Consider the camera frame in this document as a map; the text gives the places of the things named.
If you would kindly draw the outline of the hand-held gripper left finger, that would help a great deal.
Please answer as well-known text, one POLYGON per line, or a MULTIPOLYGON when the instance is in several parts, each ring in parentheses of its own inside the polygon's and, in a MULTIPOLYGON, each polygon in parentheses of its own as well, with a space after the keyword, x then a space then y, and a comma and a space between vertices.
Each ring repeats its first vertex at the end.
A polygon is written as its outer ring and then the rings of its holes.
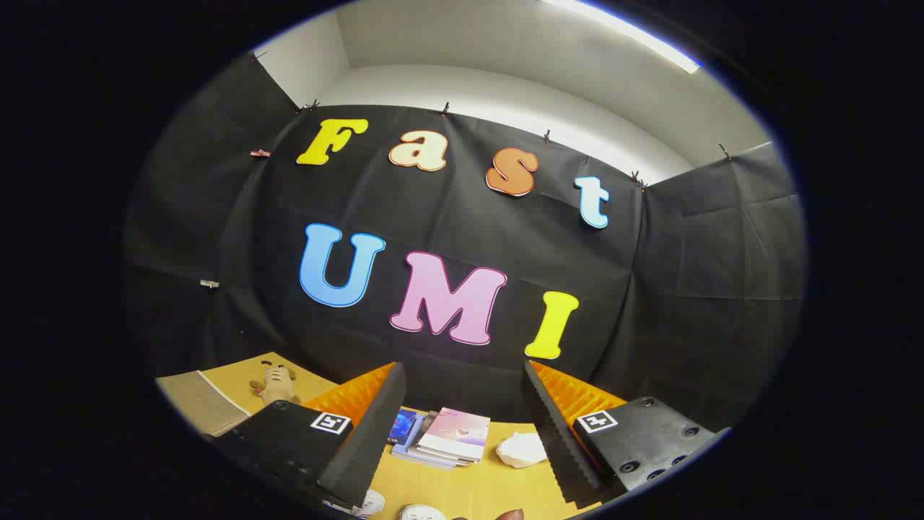
POLYGON ((387 363, 306 404, 277 399, 210 444, 305 506, 359 507, 405 396, 403 363, 387 363))

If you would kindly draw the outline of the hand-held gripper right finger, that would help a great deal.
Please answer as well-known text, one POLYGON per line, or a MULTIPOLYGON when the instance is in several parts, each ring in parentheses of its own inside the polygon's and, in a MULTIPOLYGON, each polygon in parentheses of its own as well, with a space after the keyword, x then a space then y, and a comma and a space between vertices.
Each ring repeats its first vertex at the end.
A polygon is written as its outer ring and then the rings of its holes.
POLYGON ((563 498, 580 509, 642 493, 729 434, 662 399, 626 401, 534 360, 522 392, 563 498))

